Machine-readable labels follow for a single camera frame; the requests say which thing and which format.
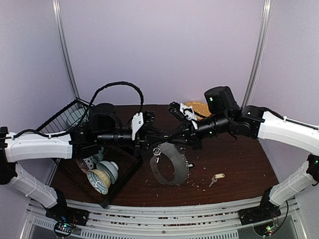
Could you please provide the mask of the silver key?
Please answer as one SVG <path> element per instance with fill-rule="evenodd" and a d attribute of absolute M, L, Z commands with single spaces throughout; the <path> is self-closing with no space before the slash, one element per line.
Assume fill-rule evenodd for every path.
<path fill-rule="evenodd" d="M 153 155 L 156 158 L 156 163 L 158 163 L 159 160 L 160 160 L 161 149 L 159 147 L 154 148 L 153 149 Z"/>

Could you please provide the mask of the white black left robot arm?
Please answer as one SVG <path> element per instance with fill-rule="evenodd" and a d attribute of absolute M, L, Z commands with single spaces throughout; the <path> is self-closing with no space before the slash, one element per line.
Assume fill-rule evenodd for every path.
<path fill-rule="evenodd" d="M 82 159 L 109 145 L 131 146 L 139 151 L 152 144 L 165 142 L 156 135 L 141 111 L 132 117 L 131 127 L 123 127 L 113 104 L 101 103 L 86 109 L 81 119 L 69 131 L 43 134 L 36 130 L 9 132 L 0 129 L 0 183 L 13 186 L 25 196 L 39 202 L 47 212 L 61 221 L 72 216 L 63 193 L 44 185 L 19 165 L 27 159 Z"/>

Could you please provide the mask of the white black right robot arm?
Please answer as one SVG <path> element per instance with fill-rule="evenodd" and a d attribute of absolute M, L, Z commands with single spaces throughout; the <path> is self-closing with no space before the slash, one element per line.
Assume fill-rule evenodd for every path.
<path fill-rule="evenodd" d="M 319 183 L 319 128 L 292 120 L 266 108 L 239 107 L 228 86 L 215 87 L 204 93 L 210 116 L 198 120 L 195 111 L 172 102 L 168 106 L 181 125 L 168 138 L 170 143 L 202 148 L 202 140 L 222 133 L 242 135 L 285 143 L 309 152 L 307 160 L 283 182 L 268 188 L 256 207 L 238 212 L 242 225 L 269 220 L 281 215 L 280 205 L 306 187 Z"/>

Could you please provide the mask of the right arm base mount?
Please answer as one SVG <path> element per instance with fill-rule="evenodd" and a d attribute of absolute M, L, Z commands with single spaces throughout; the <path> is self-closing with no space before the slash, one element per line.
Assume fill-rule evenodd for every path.
<path fill-rule="evenodd" d="M 261 237 L 271 236 L 279 228 L 279 208 L 262 209 L 259 206 L 241 209 L 238 212 L 241 225 L 252 225 L 254 232 Z"/>

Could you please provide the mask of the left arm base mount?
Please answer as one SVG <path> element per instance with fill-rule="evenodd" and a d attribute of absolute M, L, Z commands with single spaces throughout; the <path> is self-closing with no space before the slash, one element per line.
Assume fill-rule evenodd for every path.
<path fill-rule="evenodd" d="M 56 236 L 58 236 L 58 238 L 66 238 L 70 236 L 77 226 L 86 226 L 89 217 L 89 211 L 71 207 L 67 208 L 65 216 L 54 213 L 50 209 L 45 210 L 45 216 L 56 221 L 53 227 L 53 232 Z"/>

